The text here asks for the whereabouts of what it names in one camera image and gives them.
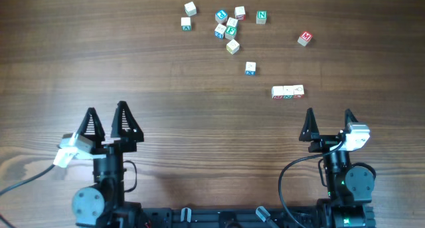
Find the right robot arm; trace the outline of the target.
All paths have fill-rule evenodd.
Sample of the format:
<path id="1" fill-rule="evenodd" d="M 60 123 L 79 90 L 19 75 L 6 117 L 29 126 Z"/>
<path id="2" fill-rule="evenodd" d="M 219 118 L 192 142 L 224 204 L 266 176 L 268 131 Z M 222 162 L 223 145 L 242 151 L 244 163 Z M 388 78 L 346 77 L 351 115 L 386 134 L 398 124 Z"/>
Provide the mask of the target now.
<path id="1" fill-rule="evenodd" d="M 321 135 L 313 109 L 306 112 L 299 140 L 309 142 L 308 152 L 318 153 L 322 185 L 328 198 L 317 201 L 318 227 L 375 227 L 372 201 L 376 171 L 370 165 L 352 163 L 350 153 L 361 149 L 370 138 L 369 127 L 352 111 L 345 111 L 345 127 L 336 135 Z"/>

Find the block with red M side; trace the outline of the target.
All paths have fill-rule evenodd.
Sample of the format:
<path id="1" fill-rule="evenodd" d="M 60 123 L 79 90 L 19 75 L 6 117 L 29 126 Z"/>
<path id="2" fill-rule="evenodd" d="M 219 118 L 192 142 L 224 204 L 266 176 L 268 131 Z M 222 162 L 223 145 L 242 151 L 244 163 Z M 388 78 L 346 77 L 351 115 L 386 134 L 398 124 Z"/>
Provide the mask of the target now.
<path id="1" fill-rule="evenodd" d="M 284 97 L 284 87 L 283 86 L 273 86 L 272 87 L 272 99 L 282 99 Z"/>

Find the white block red picture side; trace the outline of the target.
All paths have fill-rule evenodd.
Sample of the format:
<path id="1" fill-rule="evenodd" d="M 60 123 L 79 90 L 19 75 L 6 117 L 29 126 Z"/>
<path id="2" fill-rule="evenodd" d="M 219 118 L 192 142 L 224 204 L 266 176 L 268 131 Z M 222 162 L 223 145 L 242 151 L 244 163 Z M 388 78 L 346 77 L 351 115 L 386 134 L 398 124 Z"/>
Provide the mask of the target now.
<path id="1" fill-rule="evenodd" d="M 294 98 L 302 98 L 305 94 L 302 84 L 293 85 Z"/>

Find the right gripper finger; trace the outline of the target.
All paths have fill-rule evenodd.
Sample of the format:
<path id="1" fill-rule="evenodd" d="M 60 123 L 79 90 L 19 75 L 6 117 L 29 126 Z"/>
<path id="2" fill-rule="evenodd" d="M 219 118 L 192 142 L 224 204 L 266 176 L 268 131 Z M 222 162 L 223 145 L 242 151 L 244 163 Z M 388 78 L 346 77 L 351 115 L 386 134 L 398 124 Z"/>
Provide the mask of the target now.
<path id="1" fill-rule="evenodd" d="M 356 124 L 359 121 L 356 119 L 352 111 L 348 108 L 345 110 L 345 127 L 348 128 L 352 124 Z"/>
<path id="2" fill-rule="evenodd" d="M 308 108 L 305 116 L 305 122 L 299 135 L 299 141 L 301 142 L 316 142 L 320 140 L 319 129 L 313 108 Z"/>

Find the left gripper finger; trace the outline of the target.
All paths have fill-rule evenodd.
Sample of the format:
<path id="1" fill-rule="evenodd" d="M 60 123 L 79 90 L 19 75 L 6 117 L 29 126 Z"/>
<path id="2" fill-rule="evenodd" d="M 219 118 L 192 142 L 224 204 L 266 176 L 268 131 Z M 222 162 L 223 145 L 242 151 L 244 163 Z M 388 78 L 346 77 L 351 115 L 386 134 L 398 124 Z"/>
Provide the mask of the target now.
<path id="1" fill-rule="evenodd" d="M 119 101 L 112 122 L 112 138 L 143 142 L 144 134 L 126 101 Z"/>
<path id="2" fill-rule="evenodd" d="M 105 140 L 105 132 L 95 108 L 87 109 L 77 133 L 97 144 Z"/>

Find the white block green N side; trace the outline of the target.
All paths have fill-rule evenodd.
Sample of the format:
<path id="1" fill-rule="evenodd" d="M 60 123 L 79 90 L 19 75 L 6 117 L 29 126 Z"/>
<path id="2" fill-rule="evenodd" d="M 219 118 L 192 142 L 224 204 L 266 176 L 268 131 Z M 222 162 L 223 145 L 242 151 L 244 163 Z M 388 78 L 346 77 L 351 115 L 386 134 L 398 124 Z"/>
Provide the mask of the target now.
<path id="1" fill-rule="evenodd" d="M 284 98 L 289 99 L 294 97 L 294 87 L 293 86 L 283 86 L 284 89 Z"/>

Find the block with blue X side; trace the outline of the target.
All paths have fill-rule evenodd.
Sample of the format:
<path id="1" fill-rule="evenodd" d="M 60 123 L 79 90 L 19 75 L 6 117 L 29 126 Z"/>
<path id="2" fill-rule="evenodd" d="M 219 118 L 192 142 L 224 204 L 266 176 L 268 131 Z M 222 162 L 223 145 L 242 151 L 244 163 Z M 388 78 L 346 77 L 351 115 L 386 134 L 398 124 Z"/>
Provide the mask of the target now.
<path id="1" fill-rule="evenodd" d="M 247 62 L 245 66 L 245 74 L 254 76 L 256 74 L 256 63 L 255 62 Z"/>

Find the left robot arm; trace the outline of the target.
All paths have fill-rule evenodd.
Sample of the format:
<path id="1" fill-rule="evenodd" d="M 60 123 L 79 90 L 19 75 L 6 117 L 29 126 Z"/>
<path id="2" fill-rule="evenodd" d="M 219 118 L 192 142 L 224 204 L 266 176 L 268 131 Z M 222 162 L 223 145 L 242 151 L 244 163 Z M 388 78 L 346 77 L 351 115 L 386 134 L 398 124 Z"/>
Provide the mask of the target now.
<path id="1" fill-rule="evenodd" d="M 72 211 L 78 227 L 149 227 L 140 203 L 125 200 L 125 194 L 136 188 L 124 188 L 124 154 L 137 151 L 144 141 L 143 131 L 133 117 L 127 102 L 118 102 L 112 122 L 112 143 L 105 144 L 105 133 L 94 108 L 87 110 L 79 129 L 73 135 L 80 155 L 93 161 L 94 185 L 76 192 Z"/>

